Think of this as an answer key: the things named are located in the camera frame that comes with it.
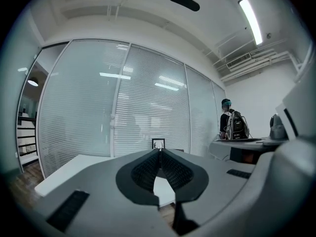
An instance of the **small picture frame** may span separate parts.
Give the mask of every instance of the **small picture frame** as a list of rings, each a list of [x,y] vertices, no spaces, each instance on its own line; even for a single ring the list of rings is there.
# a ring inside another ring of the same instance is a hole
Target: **small picture frame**
[[[152,139],[152,149],[162,149],[166,148],[165,140],[164,139]]]

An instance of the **window blinds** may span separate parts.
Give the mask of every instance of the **window blinds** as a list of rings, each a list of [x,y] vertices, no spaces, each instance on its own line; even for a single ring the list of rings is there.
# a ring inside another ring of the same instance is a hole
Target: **window blinds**
[[[46,83],[39,112],[40,159],[49,176],[79,154],[110,156],[110,121],[128,44],[73,41]]]
[[[217,134],[217,111],[211,81],[186,66],[192,155],[205,156]]]
[[[218,86],[216,83],[212,81],[213,84],[213,89],[214,89],[214,95],[215,95],[215,100],[216,100],[216,108],[217,108],[217,120],[218,120],[218,130],[217,132],[219,133],[219,128],[220,128],[220,120],[221,120],[221,115],[222,115],[222,100],[226,98],[225,91]]]
[[[132,45],[120,81],[115,114],[114,156],[152,148],[189,151],[189,104],[184,65]]]

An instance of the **black backpack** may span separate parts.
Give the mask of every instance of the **black backpack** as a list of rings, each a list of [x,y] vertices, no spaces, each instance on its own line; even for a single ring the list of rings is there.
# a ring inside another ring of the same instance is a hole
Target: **black backpack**
[[[248,124],[240,112],[234,111],[230,115],[226,126],[226,134],[228,140],[248,139]]]

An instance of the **person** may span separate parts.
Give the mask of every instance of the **person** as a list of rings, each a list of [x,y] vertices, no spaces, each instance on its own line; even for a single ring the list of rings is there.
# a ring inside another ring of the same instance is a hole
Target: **person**
[[[219,136],[221,140],[226,139],[226,126],[227,126],[227,122],[229,119],[229,116],[231,115],[230,113],[230,108],[231,108],[231,101],[227,98],[222,100],[222,110],[223,110],[223,114],[221,115],[221,120],[220,120],[220,132],[219,132]]]

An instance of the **black vent slot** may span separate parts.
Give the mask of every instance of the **black vent slot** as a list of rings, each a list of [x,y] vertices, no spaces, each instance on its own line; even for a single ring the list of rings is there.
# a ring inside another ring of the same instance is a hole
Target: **black vent slot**
[[[193,179],[193,171],[175,158],[162,154],[161,163],[168,183],[175,192]]]
[[[154,195],[159,166],[159,149],[124,165],[116,175],[118,189],[133,203],[159,206],[159,198]]]
[[[159,167],[159,154],[156,153],[133,168],[132,179],[139,187],[154,193],[154,183]]]
[[[236,169],[230,169],[226,173],[233,175],[233,176],[245,178],[245,179],[249,179],[249,177],[251,176],[251,173],[243,172],[243,171],[236,170]]]
[[[73,192],[49,219],[47,219],[47,223],[59,231],[64,232],[88,197],[89,194],[86,192]]]

